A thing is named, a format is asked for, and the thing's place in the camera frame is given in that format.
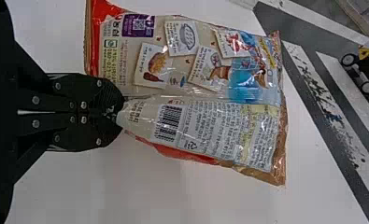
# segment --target floor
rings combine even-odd
[[[280,30],[287,184],[168,159],[121,134],[107,148],[44,154],[15,186],[7,223],[369,223],[369,98],[338,61],[368,37],[339,9],[289,0],[262,0],[254,12],[225,0],[111,2],[256,35]],[[44,70],[83,72],[84,1],[7,3],[18,42]]]

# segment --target white tile floor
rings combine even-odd
[[[113,2],[263,35],[253,12],[224,0]],[[83,72],[84,1],[7,3],[18,42],[43,69]],[[229,169],[168,159],[121,134],[108,148],[46,153],[16,185],[7,223],[367,223],[286,73],[284,92],[289,109],[284,188]]]

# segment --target yellow part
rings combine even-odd
[[[363,60],[369,56],[369,49],[367,48],[360,48],[359,49],[359,59]]]

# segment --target white stripe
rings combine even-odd
[[[284,46],[297,66],[298,71],[304,78],[306,86],[313,92],[313,96],[315,97],[315,90],[319,90],[319,92],[321,92],[320,94],[317,94],[319,97],[317,103],[320,109],[331,112],[330,116],[332,117],[340,118],[338,120],[330,120],[333,130],[338,134],[338,138],[343,144],[342,148],[335,148],[334,150],[344,149],[347,152],[349,159],[359,165],[357,172],[369,190],[368,151],[360,141],[358,135],[354,132],[341,108],[328,91],[319,74],[316,72],[312,62],[310,62],[309,58],[306,56],[304,50],[300,46],[288,42],[284,42]]]
[[[359,88],[357,88],[356,84],[348,76],[348,73],[336,58],[322,53],[318,53],[318,55],[324,66],[329,70],[339,89],[345,94],[353,109],[364,123],[364,126],[369,131],[369,103]]]
[[[299,18],[303,21],[308,21],[324,30],[330,31],[336,35],[340,35],[360,45],[364,45],[367,41],[369,41],[367,36],[361,35],[358,32],[339,24],[338,22],[332,21],[306,7],[302,7],[296,3],[293,3],[290,0],[261,0],[260,2],[264,2],[271,7],[278,8],[296,18]]]

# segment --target plastic packaging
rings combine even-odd
[[[162,154],[285,182],[287,113],[278,33],[88,0],[85,69],[124,96],[117,123]]]

